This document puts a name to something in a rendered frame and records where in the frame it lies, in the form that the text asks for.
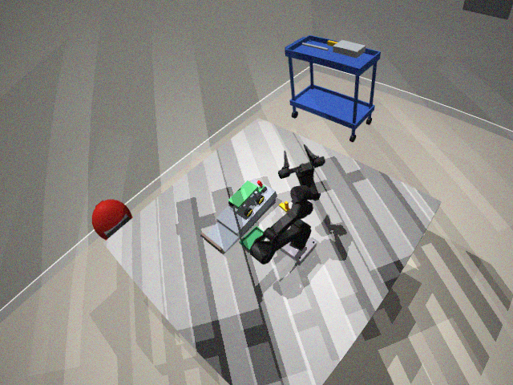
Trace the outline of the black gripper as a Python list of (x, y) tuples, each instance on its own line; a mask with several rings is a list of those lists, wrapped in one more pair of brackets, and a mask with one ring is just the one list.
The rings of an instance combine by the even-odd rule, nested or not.
[[(307, 154), (307, 156), (309, 158), (309, 161), (312, 161), (314, 168), (319, 167), (319, 166), (323, 166), (325, 164), (325, 157), (315, 156), (314, 154), (311, 153), (311, 151), (306, 147), (305, 144), (304, 144), (304, 148), (305, 148), (305, 152), (306, 152), (306, 154)], [(290, 165), (289, 165), (287, 153), (285, 151), (284, 167), (282, 167), (282, 169), (278, 171), (278, 175), (279, 175), (279, 177), (281, 179), (290, 176), (291, 173), (296, 172), (296, 169), (300, 168), (300, 166), (298, 166), (298, 167), (289, 169), (289, 166)], [(310, 179), (309, 176), (306, 177), (305, 179), (306, 180), (303, 181), (301, 178), (298, 178), (298, 180), (300, 182), (300, 185), (306, 185), (308, 183), (314, 182), (313, 178)]]

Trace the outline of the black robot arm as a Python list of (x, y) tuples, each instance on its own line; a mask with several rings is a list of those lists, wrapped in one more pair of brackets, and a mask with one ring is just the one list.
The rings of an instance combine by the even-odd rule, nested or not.
[[(302, 163), (300, 168), (296, 169), (297, 178), (301, 178), (303, 181), (308, 176), (310, 179), (314, 178), (313, 172), (312, 161)], [(250, 248), (250, 254), (262, 265), (268, 264), (273, 259), (275, 252), (290, 242), (290, 246), (302, 251), (311, 234), (311, 226), (304, 223), (302, 219), (313, 211), (313, 204), (307, 200), (317, 201), (321, 196), (315, 183), (293, 187), (290, 196), (292, 197), (292, 208), (274, 225), (267, 228)], [(290, 229), (287, 230), (288, 228)], [(261, 241), (264, 238), (268, 238), (269, 241)]]

